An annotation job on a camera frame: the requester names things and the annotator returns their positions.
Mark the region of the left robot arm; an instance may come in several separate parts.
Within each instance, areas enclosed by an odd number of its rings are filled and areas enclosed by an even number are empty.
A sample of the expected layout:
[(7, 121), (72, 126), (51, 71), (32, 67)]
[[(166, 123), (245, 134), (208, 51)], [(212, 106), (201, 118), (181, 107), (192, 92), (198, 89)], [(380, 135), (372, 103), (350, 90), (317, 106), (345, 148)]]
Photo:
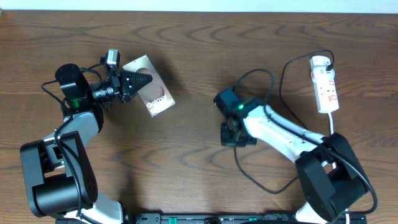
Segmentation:
[(65, 95), (60, 100), (63, 123), (52, 134), (20, 149), (25, 189), (31, 212), (56, 223), (135, 223), (124, 205), (98, 190), (85, 147), (103, 127), (103, 108), (119, 98), (127, 103), (152, 81), (145, 73), (104, 66), (107, 80), (91, 85), (86, 72), (94, 68), (62, 65), (55, 82)]

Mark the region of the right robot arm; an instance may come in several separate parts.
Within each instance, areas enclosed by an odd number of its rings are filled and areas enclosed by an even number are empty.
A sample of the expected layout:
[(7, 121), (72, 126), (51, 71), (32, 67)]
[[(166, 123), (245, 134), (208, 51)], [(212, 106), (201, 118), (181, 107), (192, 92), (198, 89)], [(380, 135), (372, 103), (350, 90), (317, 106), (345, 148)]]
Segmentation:
[(303, 129), (256, 99), (239, 99), (231, 89), (218, 93), (213, 102), (226, 119), (221, 124), (222, 145), (236, 149), (261, 140), (295, 164), (306, 199), (295, 214), (297, 221), (331, 223), (370, 191), (344, 136)]

